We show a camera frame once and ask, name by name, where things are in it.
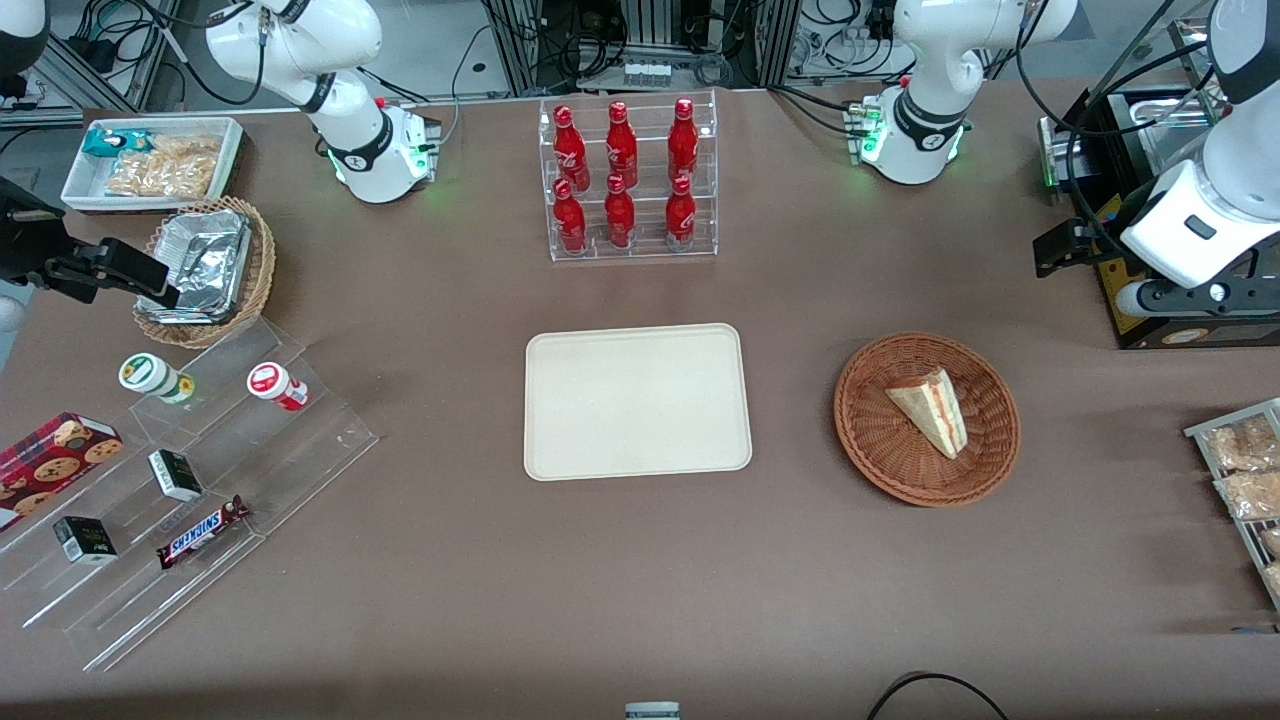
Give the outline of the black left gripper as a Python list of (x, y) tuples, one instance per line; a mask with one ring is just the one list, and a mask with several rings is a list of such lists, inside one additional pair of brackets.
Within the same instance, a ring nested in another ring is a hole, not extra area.
[(1034, 240), (1034, 264), (1038, 279), (1070, 266), (1098, 266), (1126, 258), (1126, 251), (1112, 240), (1102, 225), (1080, 218), (1069, 218), (1060, 231), (1047, 231)]

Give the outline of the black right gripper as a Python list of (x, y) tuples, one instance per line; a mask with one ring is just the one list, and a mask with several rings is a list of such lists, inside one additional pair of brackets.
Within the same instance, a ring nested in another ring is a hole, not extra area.
[[(61, 260), (61, 270), (49, 270), (51, 260)], [(180, 292), (168, 273), (168, 265), (116, 238), (77, 249), (63, 211), (1, 179), (1, 279), (8, 284), (51, 290), (79, 304), (92, 304), (99, 290), (122, 290), (175, 309)]]

